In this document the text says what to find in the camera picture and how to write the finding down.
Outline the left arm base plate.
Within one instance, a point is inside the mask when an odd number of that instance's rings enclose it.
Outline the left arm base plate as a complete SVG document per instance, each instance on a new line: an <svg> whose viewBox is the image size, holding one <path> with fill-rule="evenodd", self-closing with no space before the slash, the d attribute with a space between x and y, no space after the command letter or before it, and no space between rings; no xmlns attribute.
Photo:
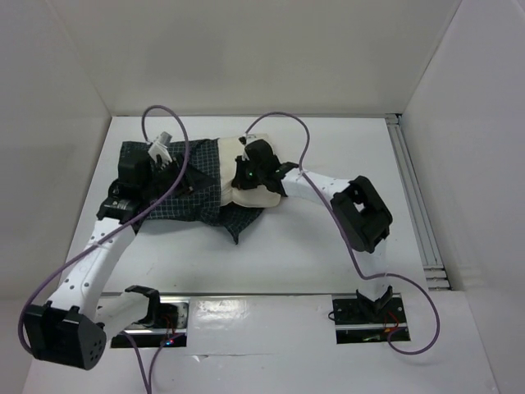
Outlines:
<svg viewBox="0 0 525 394"><path fill-rule="evenodd" d="M187 346L189 322L189 299L162 297L160 312L150 326L134 323L111 340L111 348L131 348L129 335L140 349L153 349L163 345L166 348Z"/></svg>

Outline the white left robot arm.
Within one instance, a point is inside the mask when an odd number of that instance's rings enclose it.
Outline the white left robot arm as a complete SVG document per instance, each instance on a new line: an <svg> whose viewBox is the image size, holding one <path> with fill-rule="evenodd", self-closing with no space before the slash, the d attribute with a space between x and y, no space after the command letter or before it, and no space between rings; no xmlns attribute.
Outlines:
<svg viewBox="0 0 525 394"><path fill-rule="evenodd" d="M117 178L101 203L89 243L74 260L63 283L42 305L31 303L21 314L23 337L37 360L91 370L106 344L131 324L155 326L162 317L160 294L139 285L127 287L113 305L100 296L120 257L133 242L144 212L163 197L185 197L216 185L215 178L186 164L145 151L120 158Z"/></svg>

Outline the aluminium rail frame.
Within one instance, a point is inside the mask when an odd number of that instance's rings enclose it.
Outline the aluminium rail frame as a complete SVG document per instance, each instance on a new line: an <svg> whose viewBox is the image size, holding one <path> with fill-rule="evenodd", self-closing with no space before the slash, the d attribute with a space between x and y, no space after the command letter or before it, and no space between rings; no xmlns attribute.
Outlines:
<svg viewBox="0 0 525 394"><path fill-rule="evenodd" d="M430 291L451 291L452 286L437 246L435 234L431 227L430 218L404 138L401 116L399 114L388 114L386 116L386 128L403 183L428 288Z"/></svg>

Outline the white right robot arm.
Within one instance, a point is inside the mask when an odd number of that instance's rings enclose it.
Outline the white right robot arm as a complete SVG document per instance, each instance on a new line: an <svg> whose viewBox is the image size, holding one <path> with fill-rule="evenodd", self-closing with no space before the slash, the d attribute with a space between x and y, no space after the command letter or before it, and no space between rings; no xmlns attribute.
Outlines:
<svg viewBox="0 0 525 394"><path fill-rule="evenodd" d="M359 315L377 321L393 295L386 277L386 238L393 217L370 180L365 176L337 179L302 170L297 163L282 163L263 139L241 137L240 143L244 150L235 159L232 186L325 206L352 252L356 272L366 281L356 290Z"/></svg>

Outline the dark checked pillowcase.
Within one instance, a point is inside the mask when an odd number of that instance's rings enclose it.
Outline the dark checked pillowcase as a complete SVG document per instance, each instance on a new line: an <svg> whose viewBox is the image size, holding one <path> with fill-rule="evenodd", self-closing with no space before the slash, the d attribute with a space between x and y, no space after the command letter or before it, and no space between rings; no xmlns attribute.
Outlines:
<svg viewBox="0 0 525 394"><path fill-rule="evenodd" d="M170 143L167 151L173 163L162 169L158 160L148 155L147 144L124 142L117 165L117 179L110 185L108 196L100 205L98 219L113 218L124 224L160 199L179 175L185 144ZM146 218L224 227L237 243L240 233L262 212L262 208L222 203L218 141L203 139L189 142L189 163L183 178Z"/></svg>

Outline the cream pillow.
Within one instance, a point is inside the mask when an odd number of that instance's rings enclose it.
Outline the cream pillow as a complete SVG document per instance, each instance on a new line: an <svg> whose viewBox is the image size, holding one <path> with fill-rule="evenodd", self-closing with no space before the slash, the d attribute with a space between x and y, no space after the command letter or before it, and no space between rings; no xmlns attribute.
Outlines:
<svg viewBox="0 0 525 394"><path fill-rule="evenodd" d="M266 186L240 189L242 181L247 180L249 164L239 137L222 137L217 140L220 175L220 206L236 204L244 208L275 208L281 202L278 193Z"/></svg>

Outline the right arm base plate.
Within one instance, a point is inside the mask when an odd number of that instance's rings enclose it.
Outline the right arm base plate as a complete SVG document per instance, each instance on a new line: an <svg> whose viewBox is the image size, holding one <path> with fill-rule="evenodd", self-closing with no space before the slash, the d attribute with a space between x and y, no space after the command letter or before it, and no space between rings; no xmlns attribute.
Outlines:
<svg viewBox="0 0 525 394"><path fill-rule="evenodd" d="M338 345L411 341L404 303L399 294L378 314L365 314L355 294L334 295L327 317L335 325Z"/></svg>

